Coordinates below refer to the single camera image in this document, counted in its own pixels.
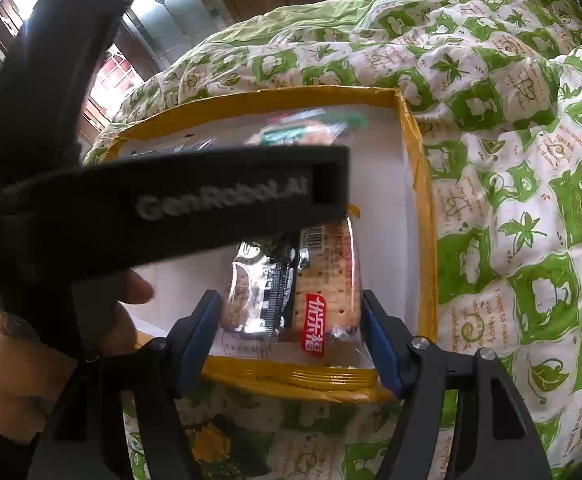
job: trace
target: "green fabric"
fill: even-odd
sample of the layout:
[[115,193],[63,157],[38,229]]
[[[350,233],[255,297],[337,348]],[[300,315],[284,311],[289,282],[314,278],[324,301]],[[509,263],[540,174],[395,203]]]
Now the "green fabric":
[[[343,0],[278,9],[208,38],[133,91],[90,160],[120,130],[167,108],[319,84],[401,89],[433,177],[439,344],[498,352],[554,477],[567,478],[582,460],[582,7],[577,0]],[[266,446],[252,467],[240,466],[244,447],[207,458],[244,472],[260,472],[264,462],[272,479],[317,479],[325,470],[373,478],[399,411],[266,397],[231,411],[235,395],[228,397],[216,388],[183,420],[209,428],[222,424],[221,415],[255,432],[254,442]],[[454,401],[449,394],[431,479],[444,477]],[[291,469],[280,462],[286,449]],[[220,478],[224,469],[205,470]]]

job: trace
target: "barcode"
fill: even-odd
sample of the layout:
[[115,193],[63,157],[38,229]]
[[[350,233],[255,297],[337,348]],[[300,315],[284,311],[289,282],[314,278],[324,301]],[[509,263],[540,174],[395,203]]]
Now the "barcode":
[[310,251],[322,251],[322,226],[302,231],[302,248]]

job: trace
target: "green and white bedding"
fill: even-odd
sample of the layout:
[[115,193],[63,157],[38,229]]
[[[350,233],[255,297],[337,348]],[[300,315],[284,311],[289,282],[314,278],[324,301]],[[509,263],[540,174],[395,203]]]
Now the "green and white bedding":
[[[566,478],[582,459],[582,7],[577,0],[284,7],[208,38],[133,91],[87,160],[97,162],[120,131],[167,108],[318,84],[401,89],[433,177],[439,343],[498,352],[554,477]],[[181,411],[210,478],[371,479],[399,411],[206,387]],[[450,448],[448,397],[432,479],[443,478]],[[218,430],[227,420],[235,439]],[[143,478],[136,422],[127,423]],[[222,451],[200,451],[202,440]],[[250,442],[249,453],[237,442]]]

